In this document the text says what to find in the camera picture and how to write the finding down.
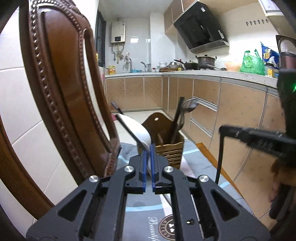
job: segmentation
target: water heater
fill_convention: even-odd
[[[126,23],[112,22],[111,23],[111,43],[121,44],[126,41]]]

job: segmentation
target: green plastic bag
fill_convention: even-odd
[[[240,71],[243,73],[265,75],[264,63],[260,58],[257,49],[255,49],[256,56],[253,56],[250,53],[251,51],[249,50],[244,53]]]

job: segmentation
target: brown circular emblem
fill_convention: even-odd
[[[160,221],[158,231],[164,238],[175,240],[175,224],[173,215],[169,215]]]

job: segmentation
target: brown basket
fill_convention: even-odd
[[[172,121],[160,112],[153,113],[144,122],[143,126],[149,132],[152,142],[156,144],[156,152],[168,159],[169,165],[175,168],[180,168],[184,138],[180,133],[177,133],[173,144],[168,142],[168,132]]]

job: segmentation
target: white countertop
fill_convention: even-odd
[[[106,75],[105,78],[115,78],[115,77],[126,77],[126,76],[173,76],[173,75],[201,75],[201,76],[215,76],[221,78],[229,78],[235,80],[249,81],[252,83],[266,85],[272,88],[276,88],[277,79],[271,78],[258,74],[247,74],[241,72],[233,71],[221,71],[221,70],[185,70],[185,71],[174,71],[174,72],[164,72],[164,73],[119,73]]]

